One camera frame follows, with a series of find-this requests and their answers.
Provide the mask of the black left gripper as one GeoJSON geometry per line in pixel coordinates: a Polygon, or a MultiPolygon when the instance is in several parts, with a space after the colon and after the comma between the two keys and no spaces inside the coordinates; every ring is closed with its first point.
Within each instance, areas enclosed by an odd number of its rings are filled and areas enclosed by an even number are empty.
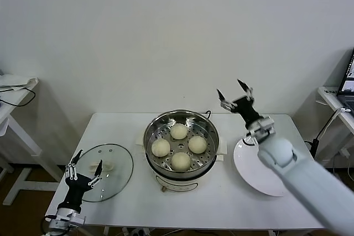
{"type": "Polygon", "coordinates": [[[63,202],[59,204],[59,208],[68,208],[68,209],[81,209],[82,198],[84,193],[91,190],[91,186],[95,186],[100,180],[102,173],[102,164],[103,161],[100,160],[93,179],[86,177],[81,174],[77,174],[76,164],[80,159],[82,150],[80,150],[66,165],[65,168],[65,183],[68,185],[69,190],[65,196],[63,202]]]}

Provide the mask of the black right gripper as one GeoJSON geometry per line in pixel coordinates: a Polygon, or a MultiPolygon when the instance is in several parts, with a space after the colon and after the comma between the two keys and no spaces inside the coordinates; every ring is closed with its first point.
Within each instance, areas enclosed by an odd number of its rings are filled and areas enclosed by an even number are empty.
{"type": "Polygon", "coordinates": [[[245,122],[245,126],[249,127],[252,123],[262,119],[262,116],[253,108],[253,88],[249,87],[245,82],[239,79],[237,81],[241,88],[244,90],[245,95],[230,102],[225,99],[221,91],[217,89],[220,106],[231,113],[240,114],[245,122]]]}

